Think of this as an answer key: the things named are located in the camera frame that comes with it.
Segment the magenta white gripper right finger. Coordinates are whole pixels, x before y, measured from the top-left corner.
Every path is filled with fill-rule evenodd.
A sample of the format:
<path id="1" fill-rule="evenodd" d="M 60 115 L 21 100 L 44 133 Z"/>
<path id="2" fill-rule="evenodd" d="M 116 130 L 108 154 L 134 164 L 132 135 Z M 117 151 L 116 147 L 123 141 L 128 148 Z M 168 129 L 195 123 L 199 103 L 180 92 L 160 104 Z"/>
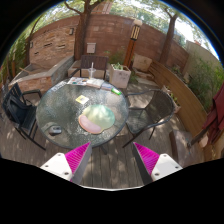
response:
<path id="1" fill-rule="evenodd" d="M 144 185 L 182 169 L 168 154 L 158 154 L 137 142 L 133 143 L 133 155 Z"/>

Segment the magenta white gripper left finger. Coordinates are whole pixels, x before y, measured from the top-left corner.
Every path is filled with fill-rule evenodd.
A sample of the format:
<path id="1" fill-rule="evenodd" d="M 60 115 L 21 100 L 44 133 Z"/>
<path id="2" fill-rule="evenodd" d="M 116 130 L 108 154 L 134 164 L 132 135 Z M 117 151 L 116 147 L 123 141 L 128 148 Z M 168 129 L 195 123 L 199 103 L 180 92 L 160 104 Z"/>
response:
<path id="1" fill-rule="evenodd" d="M 91 154 L 92 146 L 88 142 L 66 154 L 55 154 L 41 166 L 41 169 L 79 185 Z"/>

